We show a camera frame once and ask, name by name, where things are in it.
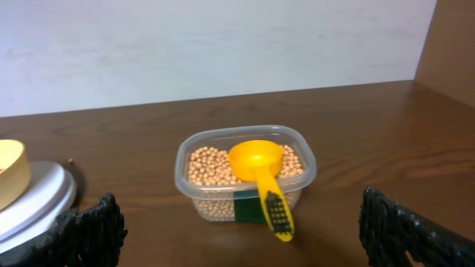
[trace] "yellow measuring scoop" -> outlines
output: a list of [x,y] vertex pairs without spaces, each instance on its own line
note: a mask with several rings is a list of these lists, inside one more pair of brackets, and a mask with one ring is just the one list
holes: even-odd
[[252,140],[231,149],[229,161],[235,176],[244,182],[257,182],[267,224],[282,241],[295,233],[289,205],[275,177],[281,172],[284,149],[274,142]]

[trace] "white wall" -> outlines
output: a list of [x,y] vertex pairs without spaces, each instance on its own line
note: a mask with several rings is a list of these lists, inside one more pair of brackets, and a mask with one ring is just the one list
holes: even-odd
[[1,0],[0,116],[412,79],[436,0]]

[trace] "yellow bowl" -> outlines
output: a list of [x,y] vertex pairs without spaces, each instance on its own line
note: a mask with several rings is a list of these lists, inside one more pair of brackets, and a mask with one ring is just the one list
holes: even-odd
[[276,177],[282,169],[284,150],[281,146],[267,140],[242,142],[231,148],[229,161],[232,172],[244,182],[255,182],[255,168],[265,167]]
[[30,183],[30,166],[24,146],[16,140],[0,140],[0,210],[19,197]]

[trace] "wooden table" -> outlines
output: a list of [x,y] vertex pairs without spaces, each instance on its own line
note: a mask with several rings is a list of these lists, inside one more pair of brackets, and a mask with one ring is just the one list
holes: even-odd
[[[266,124],[299,131],[318,162],[293,243],[265,225],[206,222],[174,186],[188,136]],[[0,138],[26,143],[31,160],[74,158],[80,208],[116,194],[130,230],[120,266],[366,266],[367,185],[475,239],[475,110],[412,82],[10,117]]]

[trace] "scoop handle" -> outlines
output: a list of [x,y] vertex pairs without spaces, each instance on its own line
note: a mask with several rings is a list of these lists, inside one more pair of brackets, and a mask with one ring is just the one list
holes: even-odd
[[269,168],[255,168],[262,212],[271,231],[282,241],[290,241],[295,233],[289,205]]

